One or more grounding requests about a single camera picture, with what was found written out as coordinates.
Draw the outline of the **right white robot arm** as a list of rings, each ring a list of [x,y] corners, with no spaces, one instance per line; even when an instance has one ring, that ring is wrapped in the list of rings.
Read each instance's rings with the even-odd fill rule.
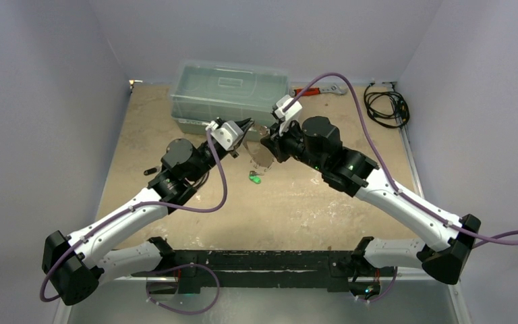
[[[273,124],[260,143],[279,163],[292,158],[319,171],[330,188],[377,207],[418,235],[413,240],[362,238],[351,255],[356,275],[407,267],[422,269],[444,284],[459,281],[474,245],[474,238],[461,230],[478,233],[477,217],[443,211],[390,182],[377,162],[343,145],[338,127],[326,117],[310,117],[302,124],[293,121],[283,133]]]

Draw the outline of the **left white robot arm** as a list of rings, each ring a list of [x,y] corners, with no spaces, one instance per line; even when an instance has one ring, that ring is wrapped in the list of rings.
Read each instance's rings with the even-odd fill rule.
[[[217,118],[206,127],[206,140],[195,146],[186,138],[172,140],[161,158],[161,166],[148,185],[128,202],[95,223],[70,234],[53,232],[45,240],[42,270],[45,273],[39,297],[43,302],[61,300],[75,305],[95,289],[124,275],[172,272],[172,250],[163,238],[118,250],[132,234],[177,210],[214,213],[227,201],[227,178],[221,159],[237,156],[237,148],[254,125],[251,118],[224,121]],[[209,208],[189,207],[196,195],[196,182],[213,168],[221,178],[222,197]]]

